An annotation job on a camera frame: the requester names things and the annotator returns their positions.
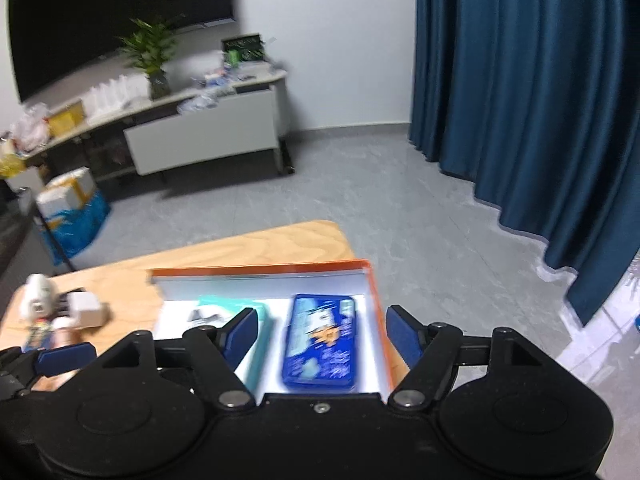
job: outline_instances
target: orange box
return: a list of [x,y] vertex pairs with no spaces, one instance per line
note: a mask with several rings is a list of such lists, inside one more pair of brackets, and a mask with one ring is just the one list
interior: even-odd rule
[[[270,348],[266,353],[261,385],[255,394],[287,393],[282,383],[282,355],[286,326],[296,294],[353,296],[358,316],[357,378],[351,393],[379,393],[384,401],[393,391],[391,342],[386,336],[384,313],[371,265],[367,260],[343,260],[310,264],[240,267],[199,267],[150,270],[152,283],[161,290],[169,309],[193,309],[201,296],[219,296],[264,303],[274,319]],[[156,323],[154,336],[158,333]],[[181,334],[167,335],[167,338]]]

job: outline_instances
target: small white box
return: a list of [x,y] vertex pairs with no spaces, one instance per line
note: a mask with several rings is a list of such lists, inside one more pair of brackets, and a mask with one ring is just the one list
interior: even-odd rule
[[91,292],[70,292],[69,317],[75,328],[94,328],[104,325],[107,313],[98,297]]

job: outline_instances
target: green plant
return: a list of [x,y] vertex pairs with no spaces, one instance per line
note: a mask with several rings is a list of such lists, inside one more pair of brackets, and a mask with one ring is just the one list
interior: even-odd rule
[[120,52],[129,58],[129,67],[140,68],[147,74],[162,70],[164,63],[175,54],[177,40],[169,23],[159,20],[147,23],[132,19],[138,30],[128,38],[119,38],[124,44]]

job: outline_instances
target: yellow box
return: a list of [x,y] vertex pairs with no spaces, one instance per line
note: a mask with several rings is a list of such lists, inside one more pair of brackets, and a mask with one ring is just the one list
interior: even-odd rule
[[75,102],[47,119],[51,135],[59,137],[73,130],[86,119],[82,101]]

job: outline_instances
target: blue curtain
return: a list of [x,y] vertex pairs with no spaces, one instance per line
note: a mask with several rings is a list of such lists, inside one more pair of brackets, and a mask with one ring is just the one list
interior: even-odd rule
[[410,139],[593,317],[640,247],[640,0],[417,0]]

